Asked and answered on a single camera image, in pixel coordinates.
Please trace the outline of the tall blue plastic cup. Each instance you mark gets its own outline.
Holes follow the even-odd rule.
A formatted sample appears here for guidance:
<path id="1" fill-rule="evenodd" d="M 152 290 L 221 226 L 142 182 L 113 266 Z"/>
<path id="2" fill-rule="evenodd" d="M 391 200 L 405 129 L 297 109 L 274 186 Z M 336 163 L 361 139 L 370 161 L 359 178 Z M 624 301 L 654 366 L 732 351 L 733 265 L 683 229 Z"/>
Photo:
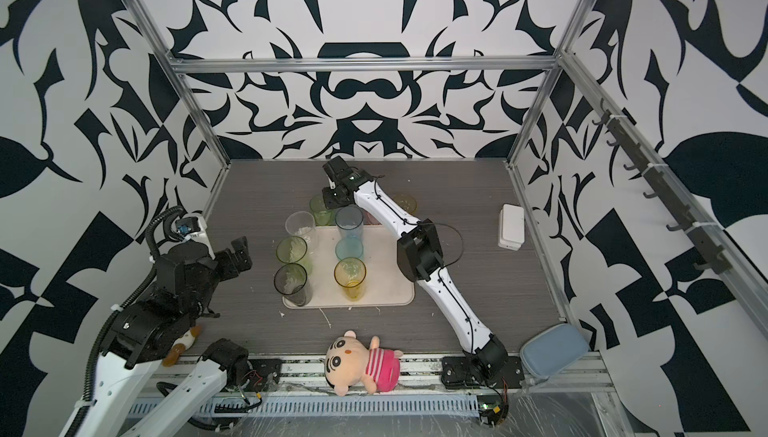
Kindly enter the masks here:
<path id="1" fill-rule="evenodd" d="M 364 213 L 355 205 L 342 207 L 335 214 L 335 224 L 342 238 L 363 237 Z"/>

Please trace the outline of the short green plastic cup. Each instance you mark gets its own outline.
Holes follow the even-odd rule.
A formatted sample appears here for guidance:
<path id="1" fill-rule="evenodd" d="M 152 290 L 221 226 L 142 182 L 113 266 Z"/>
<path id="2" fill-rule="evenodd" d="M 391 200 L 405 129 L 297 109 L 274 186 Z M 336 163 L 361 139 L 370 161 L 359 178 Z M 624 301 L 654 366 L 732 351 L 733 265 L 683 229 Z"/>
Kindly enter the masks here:
<path id="1" fill-rule="evenodd" d="M 309 208 L 317 226 L 333 226 L 335 224 L 335 211 L 326 207 L 321 194 L 311 198 Z"/>

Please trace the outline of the clear plastic cup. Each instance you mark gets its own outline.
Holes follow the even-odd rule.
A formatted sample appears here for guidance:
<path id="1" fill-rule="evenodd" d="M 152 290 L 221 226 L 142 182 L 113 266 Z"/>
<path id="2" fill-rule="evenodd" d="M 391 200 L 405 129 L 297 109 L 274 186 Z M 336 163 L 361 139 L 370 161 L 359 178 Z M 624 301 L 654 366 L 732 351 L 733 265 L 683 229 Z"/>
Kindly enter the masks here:
<path id="1" fill-rule="evenodd" d="M 291 214 L 285 221 L 286 232 L 295 237 L 302 238 L 310 252 L 313 252 L 318 243 L 314 215 L 308 211 L 298 211 Z"/>

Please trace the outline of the teal plastic cup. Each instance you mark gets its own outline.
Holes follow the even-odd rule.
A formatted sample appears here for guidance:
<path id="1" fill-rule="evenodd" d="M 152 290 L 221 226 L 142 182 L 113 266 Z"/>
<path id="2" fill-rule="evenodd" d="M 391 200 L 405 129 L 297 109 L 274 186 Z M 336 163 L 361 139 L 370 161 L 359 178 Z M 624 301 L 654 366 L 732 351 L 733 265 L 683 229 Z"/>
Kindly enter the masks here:
<path id="1" fill-rule="evenodd" d="M 364 258 L 363 242 L 355 237 L 344 237 L 335 246 L 335 255 L 338 260 L 354 258 L 362 260 Z"/>

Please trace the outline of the tall green plastic cup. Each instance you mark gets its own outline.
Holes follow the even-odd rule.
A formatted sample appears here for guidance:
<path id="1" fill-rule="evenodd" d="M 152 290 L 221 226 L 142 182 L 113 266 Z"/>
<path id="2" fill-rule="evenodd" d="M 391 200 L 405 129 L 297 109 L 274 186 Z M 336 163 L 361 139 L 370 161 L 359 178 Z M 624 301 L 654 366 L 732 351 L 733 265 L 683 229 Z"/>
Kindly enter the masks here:
<path id="1" fill-rule="evenodd" d="M 290 236 L 279 242 L 276 257 L 282 264 L 298 264 L 310 274 L 312 262 L 307 242 L 298 236 Z"/>

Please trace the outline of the tall yellow plastic cup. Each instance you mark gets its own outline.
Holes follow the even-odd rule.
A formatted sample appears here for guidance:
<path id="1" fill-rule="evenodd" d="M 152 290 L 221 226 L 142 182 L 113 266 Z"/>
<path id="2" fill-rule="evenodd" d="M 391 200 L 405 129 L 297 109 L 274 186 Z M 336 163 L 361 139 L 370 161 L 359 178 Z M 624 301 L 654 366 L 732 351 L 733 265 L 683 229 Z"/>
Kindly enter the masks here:
<path id="1" fill-rule="evenodd" d="M 345 297 L 358 301 L 365 292 L 367 267 L 359 258 L 349 257 L 340 260 L 334 268 L 334 279 Z"/>

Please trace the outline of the beige plastic tray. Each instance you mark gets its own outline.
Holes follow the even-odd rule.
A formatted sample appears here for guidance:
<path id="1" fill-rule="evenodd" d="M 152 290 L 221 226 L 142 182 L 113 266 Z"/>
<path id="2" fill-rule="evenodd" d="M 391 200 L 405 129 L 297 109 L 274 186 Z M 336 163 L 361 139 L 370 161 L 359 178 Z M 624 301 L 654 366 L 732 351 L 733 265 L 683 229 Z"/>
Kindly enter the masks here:
<path id="1" fill-rule="evenodd" d="M 342 239 L 336 227 L 316 229 L 318 243 L 310 252 L 312 272 L 308 274 L 311 299 L 304 306 L 311 308 L 406 306 L 415 296 L 414 284 L 401 273 L 396 262 L 396 239 L 381 225 L 365 226 L 361 241 L 362 261 L 367 267 L 365 292 L 358 301 L 348 300 L 334 279 L 339 262 L 335 246 Z"/>

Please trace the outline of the dark grey plastic cup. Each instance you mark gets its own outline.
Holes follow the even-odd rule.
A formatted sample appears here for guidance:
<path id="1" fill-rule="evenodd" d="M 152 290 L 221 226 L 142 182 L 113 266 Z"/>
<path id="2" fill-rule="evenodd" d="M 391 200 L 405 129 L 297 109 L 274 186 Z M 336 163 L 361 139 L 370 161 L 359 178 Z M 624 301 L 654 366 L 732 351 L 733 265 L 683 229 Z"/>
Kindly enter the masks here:
<path id="1" fill-rule="evenodd" d="M 308 273 L 297 263 L 285 264 L 280 267 L 273 277 L 275 290 L 296 307 L 305 306 L 311 299 Z"/>

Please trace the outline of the pink plastic cup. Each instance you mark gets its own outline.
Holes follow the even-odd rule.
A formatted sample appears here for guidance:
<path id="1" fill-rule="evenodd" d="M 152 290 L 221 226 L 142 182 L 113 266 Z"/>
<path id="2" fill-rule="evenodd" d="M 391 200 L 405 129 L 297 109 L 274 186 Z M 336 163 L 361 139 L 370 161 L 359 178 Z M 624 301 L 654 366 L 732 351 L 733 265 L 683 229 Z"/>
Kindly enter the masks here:
<path id="1" fill-rule="evenodd" d="M 379 220 L 373 214 L 371 214 L 370 212 L 365 211 L 364 212 L 364 216 L 365 216 L 365 224 L 366 225 L 380 225 Z"/>

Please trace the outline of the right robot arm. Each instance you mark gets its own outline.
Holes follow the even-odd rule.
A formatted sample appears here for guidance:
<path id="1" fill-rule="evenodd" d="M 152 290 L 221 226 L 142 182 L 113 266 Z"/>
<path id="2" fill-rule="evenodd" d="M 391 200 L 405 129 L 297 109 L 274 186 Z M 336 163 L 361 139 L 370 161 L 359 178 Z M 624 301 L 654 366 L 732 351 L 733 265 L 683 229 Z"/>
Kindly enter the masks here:
<path id="1" fill-rule="evenodd" d="M 424 289 L 443 313 L 459 340 L 471 375 L 482 383 L 496 378 L 508 361 L 508 352 L 453 282 L 438 225 L 406 212 L 381 188 L 377 177 L 348 165 L 341 157 L 329 160 L 323 170 L 330 183 L 322 190 L 326 206 L 341 211 L 355 205 L 392 232 L 399 270 Z"/>

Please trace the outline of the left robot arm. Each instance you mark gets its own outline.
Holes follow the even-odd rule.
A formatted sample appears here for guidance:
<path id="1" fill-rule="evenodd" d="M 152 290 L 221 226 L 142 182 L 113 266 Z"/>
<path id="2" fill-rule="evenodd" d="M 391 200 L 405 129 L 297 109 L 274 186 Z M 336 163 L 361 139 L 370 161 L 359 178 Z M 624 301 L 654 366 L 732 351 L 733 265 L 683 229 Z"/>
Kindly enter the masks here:
<path id="1" fill-rule="evenodd" d="M 252 266 L 244 237 L 219 252 L 211 249 L 202 231 L 185 236 L 172 233 L 171 238 L 174 246 L 161 252 L 154 236 L 147 235 L 150 274 L 113 309 L 99 331 L 86 363 L 83 396 L 62 435 L 117 435 L 136 397 L 174 343 L 199 319 L 213 316 L 209 304 L 218 285 Z M 241 385 L 248 370 L 245 348 L 225 338 L 214 342 L 130 434 L 174 434 L 215 394 Z"/>

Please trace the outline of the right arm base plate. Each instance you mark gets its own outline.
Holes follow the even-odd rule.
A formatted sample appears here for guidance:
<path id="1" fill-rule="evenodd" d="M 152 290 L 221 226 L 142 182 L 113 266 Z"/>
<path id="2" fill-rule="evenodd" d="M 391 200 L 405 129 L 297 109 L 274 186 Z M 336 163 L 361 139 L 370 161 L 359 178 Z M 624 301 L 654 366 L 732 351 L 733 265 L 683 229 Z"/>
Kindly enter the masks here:
<path id="1" fill-rule="evenodd" d="M 519 357 L 510 355 L 501 370 L 490 380 L 473 375 L 468 359 L 465 356 L 446 356 L 440 359 L 440 381 L 446 389 L 480 389 L 490 387 L 501 391 L 504 386 L 508 389 L 520 389 L 525 380 L 522 363 Z"/>

